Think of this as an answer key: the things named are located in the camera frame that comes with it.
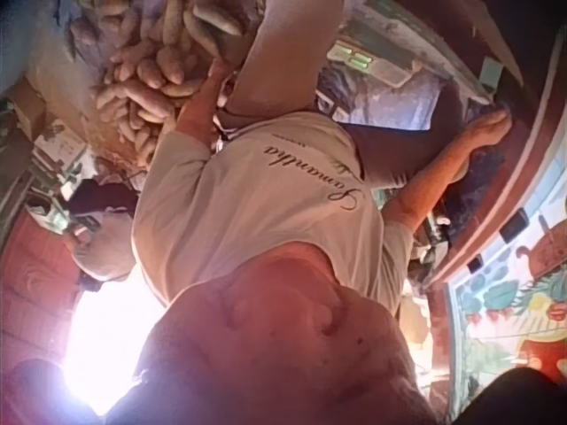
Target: pile of sweet potatoes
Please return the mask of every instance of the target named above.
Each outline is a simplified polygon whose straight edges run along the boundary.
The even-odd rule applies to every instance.
[[[100,119],[117,126],[120,139],[134,144],[138,165],[147,167],[181,107],[199,90],[203,63],[221,56],[210,26],[234,36],[244,29],[224,10],[199,0],[164,0],[157,11],[129,0],[79,4],[94,13],[97,25],[84,16],[69,22],[74,43],[104,39],[117,49],[92,90]]]

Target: forearm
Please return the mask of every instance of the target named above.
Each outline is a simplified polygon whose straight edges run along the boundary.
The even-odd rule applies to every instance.
[[[383,208],[385,221],[395,221],[416,232],[452,182],[472,149],[460,139],[451,143]]]
[[[213,133],[213,117],[223,80],[212,76],[201,90],[182,108],[175,129],[190,135],[210,148]]]

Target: gray pants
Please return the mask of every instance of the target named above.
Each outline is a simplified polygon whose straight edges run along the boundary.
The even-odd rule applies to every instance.
[[[264,20],[234,91],[219,113],[224,128],[244,128],[314,109],[318,75],[337,38],[343,2],[267,0]],[[457,92],[447,86],[430,131],[343,127],[356,145],[365,180],[376,189],[385,189],[403,186],[433,161],[454,139],[461,121]]]

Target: bright sunlight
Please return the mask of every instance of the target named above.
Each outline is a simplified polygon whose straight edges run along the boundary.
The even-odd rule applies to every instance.
[[[132,386],[132,374],[153,324],[165,309],[138,266],[125,282],[85,292],[74,314],[64,364],[74,395],[104,415]]]

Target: cardboard box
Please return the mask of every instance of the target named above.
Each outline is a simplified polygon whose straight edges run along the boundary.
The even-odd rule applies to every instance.
[[[45,102],[26,79],[10,89],[8,99],[15,106],[21,130],[33,142],[45,127]]]

